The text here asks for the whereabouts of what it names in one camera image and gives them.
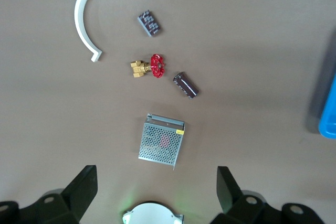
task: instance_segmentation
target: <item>red valve handle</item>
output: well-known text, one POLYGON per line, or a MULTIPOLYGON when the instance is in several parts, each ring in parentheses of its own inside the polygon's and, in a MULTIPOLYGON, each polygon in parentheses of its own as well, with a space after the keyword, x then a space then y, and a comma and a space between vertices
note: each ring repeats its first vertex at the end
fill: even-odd
POLYGON ((163 58, 160 55, 153 55, 151 58, 151 69, 155 77, 160 78, 164 74, 163 58))

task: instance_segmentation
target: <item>blue plastic container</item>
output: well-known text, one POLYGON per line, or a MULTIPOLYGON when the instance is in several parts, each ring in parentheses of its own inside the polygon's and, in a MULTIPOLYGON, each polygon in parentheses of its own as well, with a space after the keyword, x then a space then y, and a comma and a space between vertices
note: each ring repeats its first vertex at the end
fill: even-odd
POLYGON ((336 76, 324 106, 319 131, 322 136, 336 139, 336 76))

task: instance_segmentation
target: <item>yellow label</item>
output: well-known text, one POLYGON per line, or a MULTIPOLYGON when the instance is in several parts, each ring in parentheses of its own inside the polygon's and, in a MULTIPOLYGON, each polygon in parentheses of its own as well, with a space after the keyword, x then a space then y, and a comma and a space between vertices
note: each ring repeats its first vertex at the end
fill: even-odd
POLYGON ((176 133, 179 135, 184 135, 184 131, 181 131, 181 130, 176 130, 176 133))

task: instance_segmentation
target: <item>brass valve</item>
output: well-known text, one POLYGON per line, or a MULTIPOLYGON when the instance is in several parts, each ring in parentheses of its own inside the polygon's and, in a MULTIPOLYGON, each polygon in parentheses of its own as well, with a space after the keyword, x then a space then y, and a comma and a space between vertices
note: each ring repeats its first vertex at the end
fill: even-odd
POLYGON ((142 60, 136 60, 131 63, 133 69, 133 76, 141 77, 145 73, 152 72, 157 78, 160 78, 164 74, 164 63, 163 58, 160 55, 153 55, 151 58, 151 63, 143 62, 142 60))
POLYGON ((131 67, 133 69, 133 76, 135 78, 141 77, 145 73, 152 71, 151 65, 147 62, 143 62, 142 60, 136 60, 135 62, 132 62, 131 67))

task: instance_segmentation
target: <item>metal power supply unit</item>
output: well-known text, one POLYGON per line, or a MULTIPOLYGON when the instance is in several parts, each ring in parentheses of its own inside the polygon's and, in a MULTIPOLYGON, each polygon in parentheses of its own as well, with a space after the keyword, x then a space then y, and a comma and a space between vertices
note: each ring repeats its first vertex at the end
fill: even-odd
POLYGON ((183 121, 148 114, 143 126, 139 159, 175 167, 183 134, 183 121))

